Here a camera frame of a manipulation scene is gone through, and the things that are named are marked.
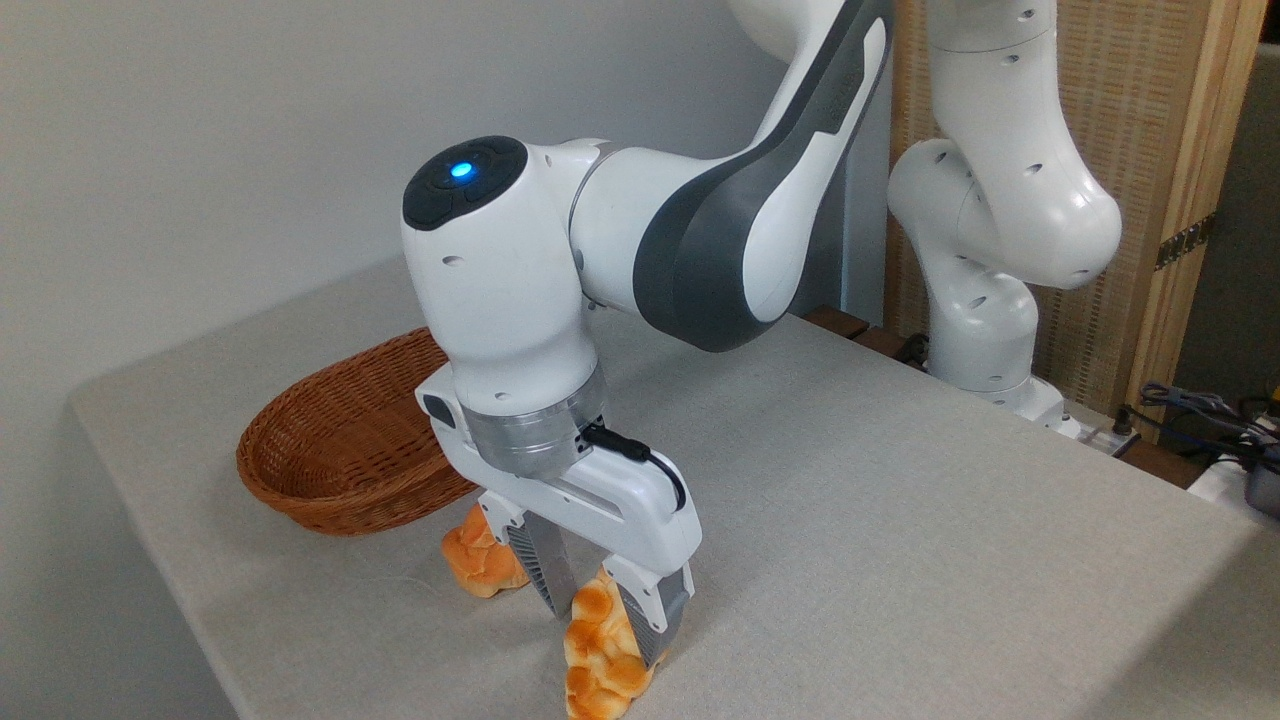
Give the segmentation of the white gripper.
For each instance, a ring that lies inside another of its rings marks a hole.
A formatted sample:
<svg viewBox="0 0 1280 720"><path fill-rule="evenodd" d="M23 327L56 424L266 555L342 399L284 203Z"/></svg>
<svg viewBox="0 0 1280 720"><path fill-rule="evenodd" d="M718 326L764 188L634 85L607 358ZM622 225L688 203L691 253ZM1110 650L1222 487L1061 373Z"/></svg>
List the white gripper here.
<svg viewBox="0 0 1280 720"><path fill-rule="evenodd" d="M515 552L556 618L570 616L579 589L559 527L612 552L603 569L620 588L645 667L653 669L695 594L689 560L703 533L694 502L678 505L673 483L653 464L605 448L590 450L549 480L489 465L476 451L448 365L422 380L415 398L431 415L453 469L488 489L479 503L492 534Z"/></svg>

